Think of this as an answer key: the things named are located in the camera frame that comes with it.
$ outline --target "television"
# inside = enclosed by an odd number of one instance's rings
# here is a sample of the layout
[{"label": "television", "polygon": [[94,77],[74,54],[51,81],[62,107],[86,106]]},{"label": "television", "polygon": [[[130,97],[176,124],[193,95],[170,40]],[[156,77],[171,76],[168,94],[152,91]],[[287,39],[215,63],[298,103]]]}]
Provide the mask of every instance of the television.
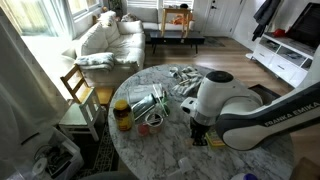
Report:
[{"label": "television", "polygon": [[308,3],[286,36],[316,49],[320,44],[320,4]]}]

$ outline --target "round table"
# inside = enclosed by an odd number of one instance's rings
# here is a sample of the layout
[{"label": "round table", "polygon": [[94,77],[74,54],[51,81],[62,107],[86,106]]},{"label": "round table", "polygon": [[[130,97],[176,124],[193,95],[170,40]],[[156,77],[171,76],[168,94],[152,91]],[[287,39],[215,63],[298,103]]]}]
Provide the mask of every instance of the round table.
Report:
[{"label": "round table", "polygon": [[[144,69],[127,79],[115,92],[109,108],[108,123],[114,146],[128,168],[139,179],[166,179],[179,169],[178,160],[188,157],[193,171],[184,179],[229,180],[233,175],[253,173],[259,179],[289,179],[293,169],[293,145],[289,135],[276,138],[272,143],[250,151],[237,151],[227,146],[213,149],[210,146],[187,146],[190,137],[190,117],[180,109],[186,98],[172,88],[178,83],[171,77],[169,67],[179,70],[187,66],[196,68],[202,75],[212,69],[195,65],[165,64]],[[127,89],[140,84],[161,83],[168,92],[170,115],[162,131],[141,137],[136,126],[122,132],[113,116],[114,104],[127,98]]]}]

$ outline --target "cabinet door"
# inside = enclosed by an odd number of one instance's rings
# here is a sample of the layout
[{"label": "cabinet door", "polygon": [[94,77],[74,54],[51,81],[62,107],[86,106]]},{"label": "cabinet door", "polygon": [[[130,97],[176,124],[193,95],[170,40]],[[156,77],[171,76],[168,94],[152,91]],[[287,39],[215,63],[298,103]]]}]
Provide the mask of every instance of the cabinet door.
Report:
[{"label": "cabinet door", "polygon": [[253,57],[257,59],[261,64],[268,67],[274,53],[264,46],[258,44],[253,52]]},{"label": "cabinet door", "polygon": [[274,56],[272,58],[269,69],[286,82],[289,82],[295,72],[299,71],[298,67],[280,56]]},{"label": "cabinet door", "polygon": [[306,70],[300,69],[298,70],[294,76],[290,79],[289,84],[293,87],[299,86],[299,84],[304,80],[308,72]]}]

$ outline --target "door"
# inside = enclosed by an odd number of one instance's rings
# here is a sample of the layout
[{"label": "door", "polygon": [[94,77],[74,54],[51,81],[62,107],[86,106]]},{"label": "door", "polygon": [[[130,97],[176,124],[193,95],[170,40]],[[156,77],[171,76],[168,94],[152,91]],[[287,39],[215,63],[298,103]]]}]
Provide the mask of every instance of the door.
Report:
[{"label": "door", "polygon": [[245,0],[209,0],[209,13],[204,26],[205,36],[232,35]]}]

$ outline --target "wooden chair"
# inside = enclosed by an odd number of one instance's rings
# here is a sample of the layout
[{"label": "wooden chair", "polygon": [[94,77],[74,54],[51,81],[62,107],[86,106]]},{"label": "wooden chair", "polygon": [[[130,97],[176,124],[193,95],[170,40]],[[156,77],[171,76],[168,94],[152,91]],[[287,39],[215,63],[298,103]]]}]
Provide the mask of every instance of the wooden chair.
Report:
[{"label": "wooden chair", "polygon": [[70,106],[59,122],[59,127],[70,139],[73,139],[72,134],[91,134],[95,141],[99,141],[99,136],[94,128],[94,124],[99,118],[104,121],[104,113],[95,88],[92,88],[81,104],[73,103]]},{"label": "wooden chair", "polygon": [[[78,81],[76,82],[76,85],[72,88],[69,83],[69,80],[72,77],[74,77],[75,75],[77,75],[77,77],[79,77],[79,78],[78,78]],[[85,78],[83,77],[81,69],[77,64],[75,64],[65,76],[60,77],[60,79],[63,82],[63,84],[66,86],[66,88],[68,89],[73,100],[78,104],[83,102],[84,98],[87,97],[88,93],[92,89],[91,87],[88,86],[88,83],[86,82]],[[80,94],[78,94],[80,88],[83,86],[84,86],[84,89],[81,89]],[[95,89],[97,91],[101,105],[107,106],[110,102],[112,95],[113,95],[114,88],[112,88],[112,87],[95,87]]]}]

